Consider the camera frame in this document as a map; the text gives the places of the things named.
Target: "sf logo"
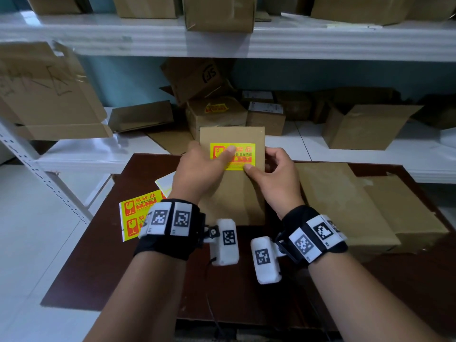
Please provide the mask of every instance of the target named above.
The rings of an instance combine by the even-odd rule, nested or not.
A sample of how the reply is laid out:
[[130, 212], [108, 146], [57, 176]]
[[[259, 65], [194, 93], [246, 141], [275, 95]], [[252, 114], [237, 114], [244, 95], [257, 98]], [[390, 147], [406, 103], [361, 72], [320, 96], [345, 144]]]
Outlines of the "sf logo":
[[213, 64], [210, 64], [202, 71], [202, 81], [208, 83], [209, 80], [217, 75]]

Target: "white plastic sensor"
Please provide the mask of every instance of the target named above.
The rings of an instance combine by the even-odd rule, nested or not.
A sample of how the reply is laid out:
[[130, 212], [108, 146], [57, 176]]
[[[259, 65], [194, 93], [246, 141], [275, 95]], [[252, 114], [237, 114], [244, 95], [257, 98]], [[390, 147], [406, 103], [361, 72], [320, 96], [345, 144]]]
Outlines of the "white plastic sensor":
[[285, 254], [272, 242], [269, 236], [257, 237], [250, 242], [255, 273], [261, 285], [277, 283], [282, 279], [278, 257]]
[[204, 242], [209, 243], [211, 259], [216, 258], [212, 265], [237, 264], [239, 262], [239, 245], [236, 224], [232, 219], [219, 219], [217, 226], [220, 236], [204, 239]]

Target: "table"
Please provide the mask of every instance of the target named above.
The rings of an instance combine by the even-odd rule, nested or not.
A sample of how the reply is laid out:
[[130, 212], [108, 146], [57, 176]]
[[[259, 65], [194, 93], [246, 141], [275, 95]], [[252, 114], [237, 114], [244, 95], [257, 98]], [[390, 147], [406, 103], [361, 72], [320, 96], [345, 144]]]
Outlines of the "table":
[[[88, 226], [66, 264], [42, 301], [44, 306], [101, 310], [131, 261], [137, 240], [122, 242], [119, 202], [154, 191], [154, 181], [173, 172], [179, 156], [134, 154], [111, 193]], [[402, 166], [350, 164], [357, 176], [398, 175], [435, 212], [449, 229], [450, 224], [424, 195]], [[208, 268], [209, 249], [195, 251], [187, 264], [178, 317], [211, 321], [207, 298], [219, 322], [273, 326], [276, 328], [319, 328], [310, 301], [329, 330], [334, 330], [324, 304], [312, 284], [303, 288], [284, 279], [274, 285], [259, 285], [250, 251], [250, 240], [274, 235], [277, 220], [269, 225], [237, 228], [240, 261], [237, 265]], [[289, 267], [281, 258], [281, 266]], [[429, 252], [419, 255], [382, 255], [366, 264], [386, 287], [440, 333], [456, 333], [456, 237], [448, 235]]]

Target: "hand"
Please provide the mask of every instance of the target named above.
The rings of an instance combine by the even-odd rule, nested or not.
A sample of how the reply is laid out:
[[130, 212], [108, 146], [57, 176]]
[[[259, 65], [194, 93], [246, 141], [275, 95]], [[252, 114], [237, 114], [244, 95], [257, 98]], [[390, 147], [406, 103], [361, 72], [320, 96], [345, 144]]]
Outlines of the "hand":
[[219, 157], [211, 160], [197, 141], [188, 144], [180, 159], [168, 198], [177, 198], [198, 205], [204, 193], [225, 173], [236, 147], [231, 145]]
[[272, 173], [264, 173], [250, 164], [246, 164], [244, 170], [259, 185], [266, 201], [282, 220], [295, 207], [304, 205], [298, 171], [282, 148], [266, 148], [266, 155], [277, 165]]

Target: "yellow sticker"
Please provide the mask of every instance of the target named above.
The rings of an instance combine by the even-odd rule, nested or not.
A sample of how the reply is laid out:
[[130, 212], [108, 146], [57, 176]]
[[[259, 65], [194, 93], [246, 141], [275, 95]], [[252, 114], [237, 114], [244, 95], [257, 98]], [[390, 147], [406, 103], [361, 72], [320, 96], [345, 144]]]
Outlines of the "yellow sticker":
[[211, 143], [211, 159], [219, 157], [230, 145], [236, 146], [236, 154], [225, 170], [241, 171], [247, 163], [255, 165], [255, 144]]
[[223, 113], [228, 110], [228, 107], [226, 106], [225, 103], [220, 103], [220, 104], [211, 104], [209, 103], [206, 106], [206, 109], [204, 112], [206, 113]]
[[156, 190], [139, 197], [123, 201], [120, 207], [122, 240], [127, 241], [138, 236], [144, 224], [147, 212], [152, 205], [166, 199], [162, 191]]

